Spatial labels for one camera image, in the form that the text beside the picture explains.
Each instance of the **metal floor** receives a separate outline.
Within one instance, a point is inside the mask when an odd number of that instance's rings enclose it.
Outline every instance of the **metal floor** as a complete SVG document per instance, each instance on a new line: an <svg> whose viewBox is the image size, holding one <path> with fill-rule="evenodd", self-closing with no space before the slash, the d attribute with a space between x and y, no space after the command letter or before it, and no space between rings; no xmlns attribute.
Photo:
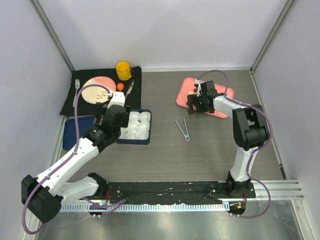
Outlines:
<svg viewBox="0 0 320 240"><path fill-rule="evenodd" d="M232 119L203 113L188 115L187 108L176 104L184 79L198 78L202 73L143 72L141 108L152 111L150 144L112 144L75 173L70 182L92 172L110 182L225 180L237 151ZM248 70L226 71L226 74L235 99L259 103ZM203 80L226 85L224 76L217 72ZM183 118L190 135L188 142L175 123L177 119L183 125ZM252 176L261 180L283 179L272 145L258 153Z"/></svg>
<svg viewBox="0 0 320 240"><path fill-rule="evenodd" d="M267 201L248 201L245 215L262 212ZM36 240L303 240L291 201L272 201L255 219L225 211L113 213L90 218L85 212L60 213Z"/></svg>

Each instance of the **black cloth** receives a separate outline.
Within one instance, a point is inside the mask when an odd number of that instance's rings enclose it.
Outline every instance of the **black cloth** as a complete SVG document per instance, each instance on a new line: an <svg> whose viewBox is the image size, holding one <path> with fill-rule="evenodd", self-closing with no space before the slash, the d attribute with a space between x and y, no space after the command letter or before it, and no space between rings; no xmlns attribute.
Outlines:
<svg viewBox="0 0 320 240"><path fill-rule="evenodd" d="M121 81L116 73L115 68L106 68L106 69L90 69L90 70L78 70L72 72L72 79L70 84L70 89L68 96L64 102L60 115L65 116L74 116L75 109L73 107L74 97L76 93L75 81L76 79L80 80L80 89L83 85L90 79L94 77L108 77L111 78L115 85L118 83L124 84L124 89L122 90L124 94L129 89L131 82L134 80L133 88L131 93L128 95L125 104L131 106L133 109L141 108L141 68L139 66L131 68L132 77L127 81ZM94 115L95 114L95 105L86 102L82 96L79 98L78 102L78 115Z"/></svg>

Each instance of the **pink tray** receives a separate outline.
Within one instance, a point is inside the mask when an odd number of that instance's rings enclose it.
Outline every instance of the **pink tray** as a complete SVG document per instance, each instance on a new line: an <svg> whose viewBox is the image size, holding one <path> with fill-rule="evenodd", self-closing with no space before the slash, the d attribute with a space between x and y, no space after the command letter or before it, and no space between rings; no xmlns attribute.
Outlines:
<svg viewBox="0 0 320 240"><path fill-rule="evenodd" d="M225 89L226 89L225 86L221 86L221 85L217 85L217 84L215 84L214 86L215 86L215 89L217 90L218 93L225 92ZM196 88L195 87L195 79L192 77L187 77L182 83L181 89L180 89L179 94L176 98L176 104L178 104L181 107L188 108L188 105L187 105L188 93L193 92L195 88ZM228 95L229 98L233 98L235 95L235 91L233 89L231 89L230 87L228 87L226 94ZM209 115L212 115L212 116L215 116L218 118L222 118L222 119L225 119L228 117L226 114L224 114L223 112L220 112L220 111L214 111L214 113L206 112L206 114L209 114Z"/></svg>

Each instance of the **white wall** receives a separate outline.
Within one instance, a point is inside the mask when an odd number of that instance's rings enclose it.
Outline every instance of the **white wall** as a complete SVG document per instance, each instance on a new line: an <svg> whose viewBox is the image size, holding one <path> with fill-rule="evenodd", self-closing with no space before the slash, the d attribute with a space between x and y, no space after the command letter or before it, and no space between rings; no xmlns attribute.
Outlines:
<svg viewBox="0 0 320 240"><path fill-rule="evenodd" d="M298 0L256 71L285 170L320 229L320 1Z"/></svg>
<svg viewBox="0 0 320 240"><path fill-rule="evenodd" d="M286 0L40 0L76 70L251 67Z"/></svg>
<svg viewBox="0 0 320 240"><path fill-rule="evenodd" d="M21 180L49 166L71 73L28 0L0 2L0 233L21 239Z"/></svg>

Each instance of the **gray table surface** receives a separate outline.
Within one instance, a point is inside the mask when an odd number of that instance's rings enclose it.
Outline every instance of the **gray table surface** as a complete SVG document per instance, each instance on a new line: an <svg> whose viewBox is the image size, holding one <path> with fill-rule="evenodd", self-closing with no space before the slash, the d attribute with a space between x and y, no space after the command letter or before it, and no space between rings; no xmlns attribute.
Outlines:
<svg viewBox="0 0 320 240"><path fill-rule="evenodd" d="M152 111L150 144L112 144L86 163L70 182L92 172L110 182L225 180L237 151L232 119L204 113L189 115L187 108L176 104L183 80L197 78L201 73L143 72L141 108ZM236 100L259 103L248 70L226 73ZM210 73L202 79L225 85L220 73ZM175 123L177 119L184 127L183 118L188 127L189 142ZM251 173L261 180L283 179L272 145L258 153Z"/></svg>

